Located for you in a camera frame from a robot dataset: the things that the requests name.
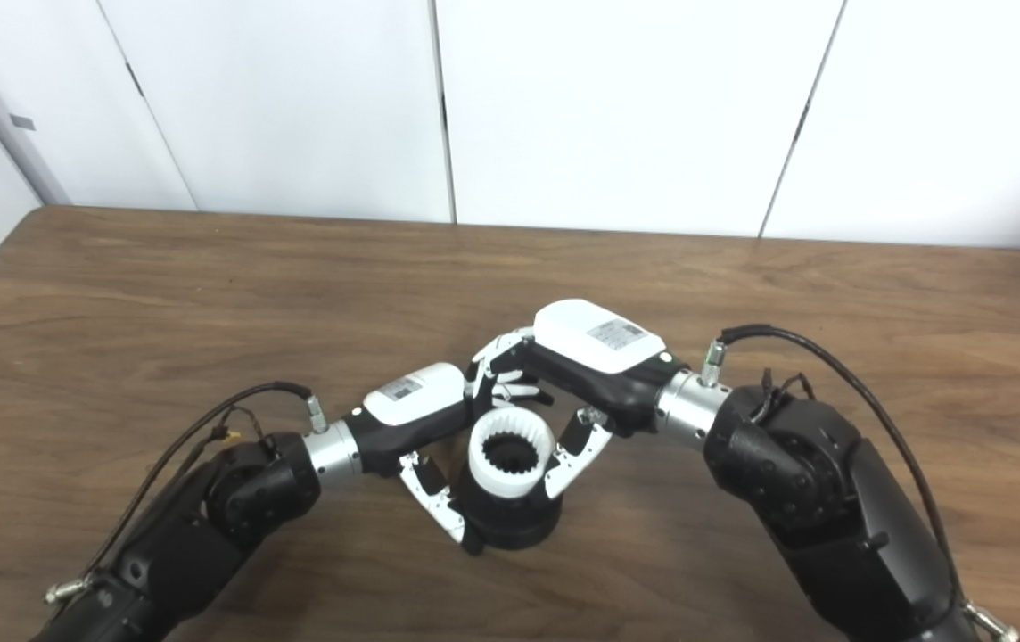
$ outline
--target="white gear cup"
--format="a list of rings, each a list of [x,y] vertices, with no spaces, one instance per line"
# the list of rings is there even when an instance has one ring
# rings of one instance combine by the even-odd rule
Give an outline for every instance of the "white gear cup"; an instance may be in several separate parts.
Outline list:
[[[517,460],[511,464],[493,462],[487,455],[487,442],[501,435],[515,435],[525,440],[534,449],[534,456],[528,458],[533,464],[523,467]],[[517,499],[525,497],[546,475],[546,463],[554,454],[555,447],[554,431],[550,430],[546,419],[525,407],[499,407],[482,414],[474,423],[466,458],[470,475],[478,487],[495,497]]]

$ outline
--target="black cable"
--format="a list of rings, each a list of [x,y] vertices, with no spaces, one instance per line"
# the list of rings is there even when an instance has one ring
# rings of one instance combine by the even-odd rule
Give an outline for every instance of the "black cable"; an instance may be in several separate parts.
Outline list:
[[[886,410],[883,409],[881,403],[878,403],[878,399],[874,397],[874,394],[842,361],[837,360],[834,355],[827,352],[826,349],[823,349],[816,342],[809,340],[809,338],[803,335],[793,333],[790,330],[783,330],[782,328],[767,325],[738,326],[737,328],[723,330],[717,341],[725,345],[731,345],[738,340],[747,340],[750,337],[779,338],[779,340],[793,342],[793,344],[809,350],[809,352],[818,356],[820,360],[823,360],[824,363],[831,366],[831,369],[835,371],[868,403],[870,410],[874,412],[875,417],[878,418],[878,423],[882,424],[886,434],[889,435],[889,439],[895,443],[895,448],[898,448],[899,454],[903,456],[906,467],[910,471],[910,476],[914,478],[914,484],[918,487],[918,495],[922,497],[922,506],[925,508],[926,517],[930,521],[930,530],[933,531],[934,540],[937,541],[938,549],[940,549],[942,555],[946,557],[947,563],[950,564],[950,577],[954,594],[959,600],[964,600],[962,580],[959,578],[958,569],[954,565],[954,553],[951,552],[950,540],[946,537],[946,526],[942,526],[941,515],[938,514],[938,503],[934,500],[933,492],[930,491],[930,485],[926,482],[925,475],[922,473],[922,466],[918,464],[918,459],[910,451],[910,446],[907,446],[905,436],[895,426],[895,422],[886,413]]]
[[[186,473],[189,473],[189,468],[192,468],[193,464],[197,463],[197,459],[201,458],[201,454],[205,451],[205,447],[207,447],[210,443],[214,441],[222,441],[225,438],[228,438],[228,417],[232,417],[233,412],[237,411],[249,415],[249,422],[252,424],[252,432],[257,435],[258,440],[264,441],[265,431],[261,430],[260,422],[257,419],[257,414],[253,413],[252,410],[249,410],[248,407],[242,405],[230,405],[228,410],[225,410],[224,414],[220,415],[220,419],[216,421],[216,426],[213,427],[211,434],[209,434],[207,438],[203,438],[201,441],[193,444],[193,447],[189,449],[189,454],[185,456],[185,462],[181,462],[181,466],[176,467],[176,472],[173,473],[170,483],[176,483],[176,480],[184,478]]]
[[[233,407],[236,406],[237,402],[241,401],[241,399],[248,399],[254,394],[269,391],[291,393],[297,395],[300,399],[305,399],[305,401],[313,397],[313,393],[311,393],[311,390],[306,386],[301,386],[300,384],[294,384],[291,382],[268,382],[253,386],[251,389],[242,390],[241,392],[234,394],[233,397],[217,403],[216,406],[213,406],[212,410],[202,414],[199,419],[193,423],[192,427],[186,428],[184,434],[181,434],[181,436],[178,436],[178,438],[176,438],[176,440],[174,440],[168,448],[165,448],[165,451],[152,465],[150,472],[146,473],[145,480],[142,481],[142,485],[140,485],[137,492],[134,493],[134,497],[132,497],[131,502],[125,507],[125,511],[122,512],[122,516],[118,517],[114,528],[110,530],[110,535],[106,536],[106,540],[103,541],[102,545],[98,547],[98,552],[95,553],[94,557],[90,558],[90,561],[88,561],[86,567],[82,570],[82,574],[79,577],[85,578],[90,574],[93,574],[94,570],[98,567],[98,564],[102,563],[103,557],[106,556],[106,553],[110,552],[110,549],[113,548],[117,538],[122,536],[122,532],[125,530],[125,527],[131,524],[131,520],[134,517],[134,512],[136,512],[139,505],[142,504],[142,500],[145,499],[146,493],[150,492],[150,488],[155,481],[157,481],[157,477],[160,476],[160,472],[164,470],[168,460],[172,459],[173,455],[176,455],[176,451],[181,450],[181,447],[185,446],[185,443],[189,442],[189,439],[193,438],[193,435],[196,435],[201,428],[207,426],[207,424],[209,424],[209,422],[211,422],[217,414],[225,411],[232,411]],[[50,625],[51,622],[57,619],[58,615],[66,609],[67,605],[69,605],[68,600],[59,603],[57,608],[54,609],[54,613],[51,614],[46,624]]]

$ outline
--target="silver cylindrical joint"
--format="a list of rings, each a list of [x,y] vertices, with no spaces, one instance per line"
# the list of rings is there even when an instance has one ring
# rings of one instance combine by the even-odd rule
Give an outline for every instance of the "silver cylindrical joint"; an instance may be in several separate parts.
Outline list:
[[[706,386],[701,382],[701,375],[679,371],[657,395],[657,432],[701,450],[727,393],[726,386],[719,383]]]
[[[363,470],[359,464],[359,446],[344,419],[328,424],[321,434],[303,435],[303,442],[320,484],[351,478]]]
[[[970,614],[970,619],[974,621],[975,625],[986,630],[989,637],[996,642],[1020,642],[1020,633],[1016,629],[992,616],[989,610],[980,608],[974,602],[966,602],[966,613]]]
[[[56,584],[51,586],[50,589],[46,590],[46,594],[43,595],[42,601],[46,604],[57,604],[68,598],[82,593],[84,590],[90,589],[90,577],[80,577],[78,580],[71,580],[69,582],[62,582],[61,584]]]
[[[709,345],[709,353],[705,355],[705,365],[701,368],[701,385],[713,387],[720,379],[720,366],[723,365],[723,357],[727,352],[727,346],[722,342],[714,341]]]

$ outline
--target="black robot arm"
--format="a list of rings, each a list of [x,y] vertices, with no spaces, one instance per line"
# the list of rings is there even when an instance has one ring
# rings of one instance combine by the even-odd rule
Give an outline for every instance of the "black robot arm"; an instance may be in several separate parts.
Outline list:
[[[760,386],[721,385],[727,346],[749,337],[796,342],[863,395],[917,481],[932,533],[873,444],[834,407],[796,399],[770,376]],[[853,642],[977,642],[978,630],[1020,639],[962,594],[929,487],[883,407],[806,338],[770,326],[725,330],[702,369],[691,371],[627,318],[565,300],[474,356],[474,405],[513,371],[607,414],[600,426],[611,434],[667,434],[702,451],[719,487],[755,509],[813,608]]]
[[[705,459],[747,501],[821,618],[857,642],[978,641],[949,561],[872,443],[834,407],[740,387]]]
[[[285,522],[319,497],[302,435],[269,434],[221,450],[174,479],[110,564],[33,642],[156,642],[207,608]]]

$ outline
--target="robotic hand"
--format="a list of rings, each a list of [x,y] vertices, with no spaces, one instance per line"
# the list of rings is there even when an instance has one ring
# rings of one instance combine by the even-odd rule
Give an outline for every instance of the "robotic hand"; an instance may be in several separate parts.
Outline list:
[[[798,342],[864,395],[920,484],[933,536],[873,444],[816,401],[803,375],[779,387],[770,373],[762,385],[720,383],[727,346],[756,336]],[[589,403],[551,456],[551,496],[612,435],[667,434],[701,451],[717,485],[750,504],[813,608],[853,642],[978,641],[975,627],[996,641],[1020,639],[962,595],[937,508],[888,415],[806,338],[768,326],[726,330],[697,373],[627,318],[562,300],[540,310],[533,328],[502,335],[476,354],[468,373],[474,409],[489,407],[499,378],[517,371]],[[787,393],[800,379],[808,399]]]
[[[505,378],[500,403],[538,397],[534,387],[511,381]],[[405,455],[469,427],[464,389],[461,371],[436,363],[368,393],[362,405],[332,424],[323,418],[318,399],[297,384],[273,382],[234,395],[162,455],[82,577],[50,588],[46,601],[59,608],[33,642],[163,639],[180,622],[207,608],[261,541],[309,511],[324,490],[358,473],[399,475]],[[250,414],[258,442],[222,448],[194,468],[204,447],[224,438],[228,415],[248,413],[237,402],[266,390],[306,401],[313,430],[263,435]],[[216,417],[213,434],[193,448],[121,545],[107,555],[176,448]]]

